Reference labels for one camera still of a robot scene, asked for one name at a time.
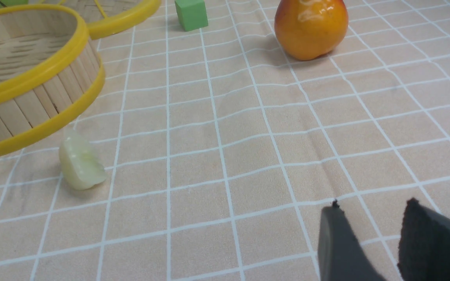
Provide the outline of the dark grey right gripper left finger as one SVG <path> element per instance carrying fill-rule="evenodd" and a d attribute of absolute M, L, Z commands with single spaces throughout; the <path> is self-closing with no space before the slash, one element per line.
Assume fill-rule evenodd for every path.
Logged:
<path fill-rule="evenodd" d="M 318 267 L 322 281 L 384 281 L 370 263 L 335 199 L 320 214 Z"/>

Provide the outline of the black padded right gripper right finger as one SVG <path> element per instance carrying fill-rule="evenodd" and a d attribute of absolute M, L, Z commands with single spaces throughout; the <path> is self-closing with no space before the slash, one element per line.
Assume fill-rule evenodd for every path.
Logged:
<path fill-rule="evenodd" d="M 450 219 L 415 198 L 402 219 L 398 268 L 405 281 L 450 281 Z"/>

